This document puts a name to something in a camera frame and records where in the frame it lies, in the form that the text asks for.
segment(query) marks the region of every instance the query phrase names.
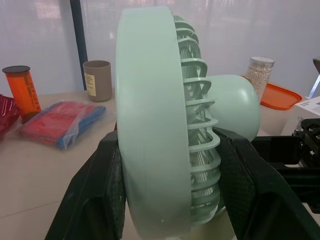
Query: beige cup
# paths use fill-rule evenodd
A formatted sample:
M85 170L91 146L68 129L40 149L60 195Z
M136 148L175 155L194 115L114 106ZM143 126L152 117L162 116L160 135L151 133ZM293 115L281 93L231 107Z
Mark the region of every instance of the beige cup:
M94 102L105 102L112 97L111 65L108 61L94 60L83 64L88 97Z

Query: orange container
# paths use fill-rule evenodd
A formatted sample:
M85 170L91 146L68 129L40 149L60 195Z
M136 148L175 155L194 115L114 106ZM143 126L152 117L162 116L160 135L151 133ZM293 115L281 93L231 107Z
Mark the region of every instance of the orange container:
M289 110L302 100L302 96L294 91L268 83L261 99L261 105L276 110Z
M9 66L2 69L8 80L14 101L20 109L23 124L41 112L29 70L28 66Z

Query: white box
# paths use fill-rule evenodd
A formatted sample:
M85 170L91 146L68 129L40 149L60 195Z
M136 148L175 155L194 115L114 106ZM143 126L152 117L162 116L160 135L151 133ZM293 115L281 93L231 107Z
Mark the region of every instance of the white box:
M320 118L320 96L298 102L292 109L292 114L286 121L281 136L291 136L295 131L302 131L301 122L304 119Z

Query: silver lid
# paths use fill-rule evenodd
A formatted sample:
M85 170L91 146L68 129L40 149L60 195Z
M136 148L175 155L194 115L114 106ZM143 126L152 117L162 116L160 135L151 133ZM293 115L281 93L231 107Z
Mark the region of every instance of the silver lid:
M275 60L264 57L264 56L252 56L250 58L251 62L256 65L261 65L261 66L268 66L268 67L273 67L275 64Z

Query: white beads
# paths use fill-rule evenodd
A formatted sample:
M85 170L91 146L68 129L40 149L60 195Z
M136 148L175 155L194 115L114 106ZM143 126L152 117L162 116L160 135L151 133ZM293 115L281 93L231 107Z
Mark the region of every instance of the white beads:
M271 70L271 68L265 68L257 65L250 65L248 68L246 78L252 84L259 101L261 101L265 88L268 84Z

